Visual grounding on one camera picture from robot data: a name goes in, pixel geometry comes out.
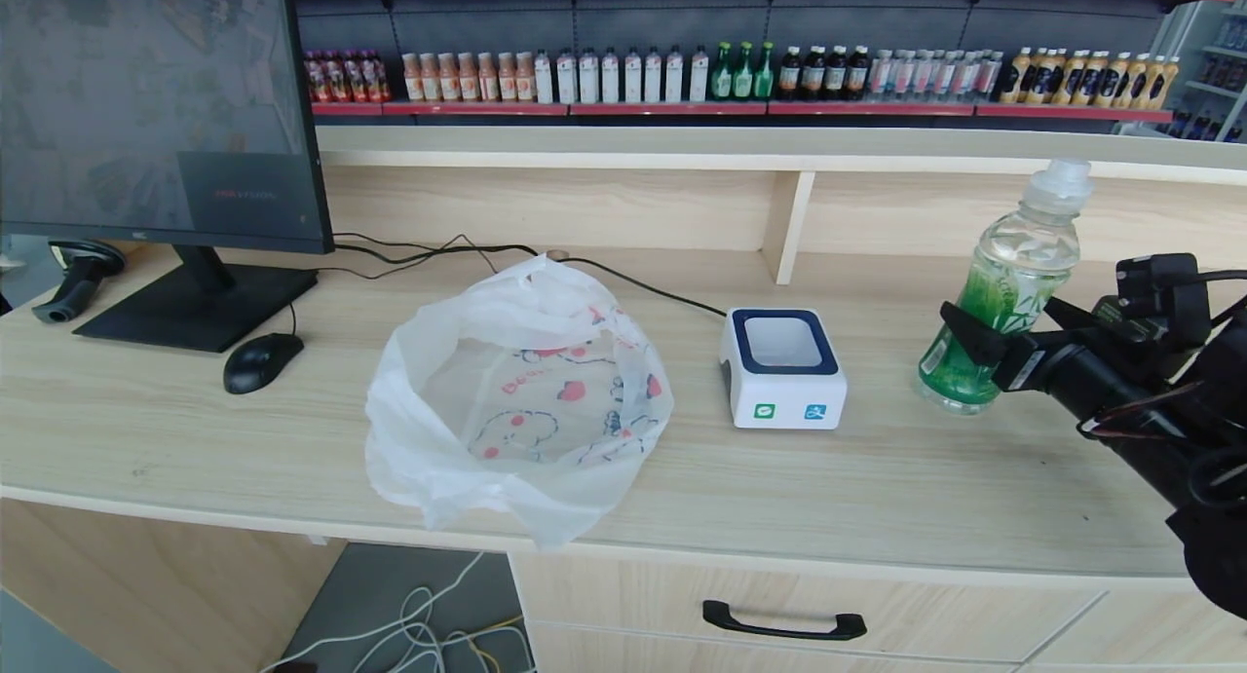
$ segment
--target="computer monitor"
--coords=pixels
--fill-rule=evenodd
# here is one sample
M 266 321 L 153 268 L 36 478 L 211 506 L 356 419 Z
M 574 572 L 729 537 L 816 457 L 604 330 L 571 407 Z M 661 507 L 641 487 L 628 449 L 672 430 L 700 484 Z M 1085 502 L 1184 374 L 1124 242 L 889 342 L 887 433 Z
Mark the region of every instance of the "computer monitor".
M 172 243 L 75 334 L 226 350 L 333 251 L 293 0 L 0 0 L 0 229 Z

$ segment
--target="drawer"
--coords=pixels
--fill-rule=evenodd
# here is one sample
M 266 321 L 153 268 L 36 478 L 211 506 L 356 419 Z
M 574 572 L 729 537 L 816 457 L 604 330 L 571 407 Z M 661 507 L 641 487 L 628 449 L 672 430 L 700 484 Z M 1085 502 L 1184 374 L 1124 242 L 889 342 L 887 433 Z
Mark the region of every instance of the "drawer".
M 904 653 L 978 661 L 1024 661 L 1096 593 L 932 586 L 513 553 L 511 570 L 529 621 L 656 634 Z M 821 631 L 838 613 L 865 619 L 868 633 L 847 642 L 728 632 L 702 619 L 702 601 L 731 607 L 759 627 Z
M 863 658 L 527 623 L 541 673 L 1009 673 L 1008 664 Z
M 1036 663 L 1242 663 L 1247 622 L 1198 593 L 1115 591 L 1052 642 Z

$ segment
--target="monitor stand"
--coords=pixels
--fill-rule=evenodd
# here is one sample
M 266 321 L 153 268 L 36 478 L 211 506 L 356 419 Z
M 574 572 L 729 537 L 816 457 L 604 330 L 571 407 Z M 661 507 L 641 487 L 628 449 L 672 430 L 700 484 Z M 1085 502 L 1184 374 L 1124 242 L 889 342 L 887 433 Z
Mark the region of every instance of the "monitor stand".
M 315 270 L 222 264 L 212 247 L 173 247 L 182 265 L 74 330 L 222 353 L 315 285 Z

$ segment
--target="monitor screen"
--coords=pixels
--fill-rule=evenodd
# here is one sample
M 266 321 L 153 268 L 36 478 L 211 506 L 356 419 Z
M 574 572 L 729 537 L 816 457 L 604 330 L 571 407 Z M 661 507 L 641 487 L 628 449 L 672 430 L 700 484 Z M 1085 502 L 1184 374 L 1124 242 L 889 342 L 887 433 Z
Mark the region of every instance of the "monitor screen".
M 0 228 L 332 248 L 291 0 L 0 0 Z

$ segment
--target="light wood countertop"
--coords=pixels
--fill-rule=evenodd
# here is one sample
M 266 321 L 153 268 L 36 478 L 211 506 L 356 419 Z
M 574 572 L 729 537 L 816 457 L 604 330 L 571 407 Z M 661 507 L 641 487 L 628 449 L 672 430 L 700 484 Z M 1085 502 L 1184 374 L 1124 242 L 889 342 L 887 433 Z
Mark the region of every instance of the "light wood countertop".
M 224 254 L 379 270 L 354 252 Z M 716 363 L 721 319 L 601 274 L 662 354 L 676 415 L 624 502 L 569 553 L 949 582 L 1186 583 L 1165 501 L 1107 447 L 1080 439 L 1055 401 L 1013 394 L 960 419 L 912 393 L 939 303 L 956 295 L 966 260 L 803 255 L 792 285 L 779 288 L 757 252 L 575 254 L 725 309 L 816 308 L 850 388 L 835 432 L 734 430 Z M 92 309 L 175 263 L 167 247 L 137 252 Z M 246 396 L 222 390 L 223 354 L 86 340 L 15 310 L 0 319 L 4 495 L 362 541 L 530 550 L 514 518 L 485 510 L 425 532 L 413 510 L 377 496 L 363 470 L 364 396 L 388 335 L 418 305 L 485 274 L 473 255 L 370 283 L 322 274 L 297 302 L 307 350 Z M 1111 290 L 1111 268 L 1085 264 L 1064 294 L 1090 304 Z M 277 314 L 263 330 L 289 323 Z

